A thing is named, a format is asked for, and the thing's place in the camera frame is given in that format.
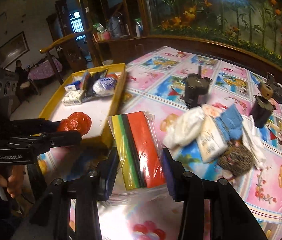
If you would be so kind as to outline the person's left hand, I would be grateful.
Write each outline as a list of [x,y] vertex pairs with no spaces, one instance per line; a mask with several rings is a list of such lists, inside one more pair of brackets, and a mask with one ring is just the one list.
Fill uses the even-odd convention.
[[22,193],[25,169],[24,166],[13,166],[8,179],[0,174],[0,187],[6,188],[11,198],[16,198]]

